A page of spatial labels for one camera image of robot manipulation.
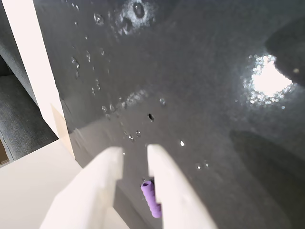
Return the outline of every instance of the small hole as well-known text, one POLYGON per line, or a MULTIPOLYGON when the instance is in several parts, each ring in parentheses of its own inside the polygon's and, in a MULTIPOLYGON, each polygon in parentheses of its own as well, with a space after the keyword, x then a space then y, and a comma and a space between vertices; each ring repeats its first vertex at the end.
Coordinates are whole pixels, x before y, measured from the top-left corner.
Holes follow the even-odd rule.
POLYGON ((151 120, 151 122, 153 122, 153 121, 154 121, 154 117, 153 117, 153 115, 152 115, 152 114, 148 114, 147 116, 149 117, 149 119, 151 120))

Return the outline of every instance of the wooden floor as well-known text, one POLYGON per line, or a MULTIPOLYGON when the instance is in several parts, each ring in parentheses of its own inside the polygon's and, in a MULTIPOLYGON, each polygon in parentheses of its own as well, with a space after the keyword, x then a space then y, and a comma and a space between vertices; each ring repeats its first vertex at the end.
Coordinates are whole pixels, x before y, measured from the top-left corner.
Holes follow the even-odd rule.
POLYGON ((0 141, 0 164, 1 164, 1 162, 6 161, 6 160, 8 160, 8 157, 6 156, 4 147, 2 145, 2 142, 0 141))

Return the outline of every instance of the wet surface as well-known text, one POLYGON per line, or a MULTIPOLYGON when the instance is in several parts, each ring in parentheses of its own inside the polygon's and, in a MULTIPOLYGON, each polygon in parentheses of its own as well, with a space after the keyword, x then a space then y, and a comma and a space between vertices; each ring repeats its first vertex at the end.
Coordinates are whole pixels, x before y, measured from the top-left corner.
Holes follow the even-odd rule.
POLYGON ((77 161, 122 146, 118 188, 148 228, 150 143, 220 229, 303 227, 305 2, 34 4, 77 161))

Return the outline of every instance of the gray couch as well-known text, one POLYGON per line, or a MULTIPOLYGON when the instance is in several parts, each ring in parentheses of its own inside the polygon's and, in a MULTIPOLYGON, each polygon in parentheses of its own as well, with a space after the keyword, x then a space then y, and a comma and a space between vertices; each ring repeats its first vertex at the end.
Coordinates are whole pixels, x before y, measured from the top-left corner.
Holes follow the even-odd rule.
POLYGON ((43 120, 0 1, 0 140, 10 161, 57 140, 43 120))

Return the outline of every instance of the purple object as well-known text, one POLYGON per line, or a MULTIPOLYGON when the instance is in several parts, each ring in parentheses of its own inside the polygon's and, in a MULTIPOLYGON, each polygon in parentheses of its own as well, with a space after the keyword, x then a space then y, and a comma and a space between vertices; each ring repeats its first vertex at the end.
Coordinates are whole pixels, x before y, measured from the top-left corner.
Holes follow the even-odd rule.
POLYGON ((156 195, 154 191, 154 184, 151 181, 145 181, 141 185, 141 189, 152 212, 152 216, 155 218, 160 218, 162 216, 161 205, 156 202, 156 195))

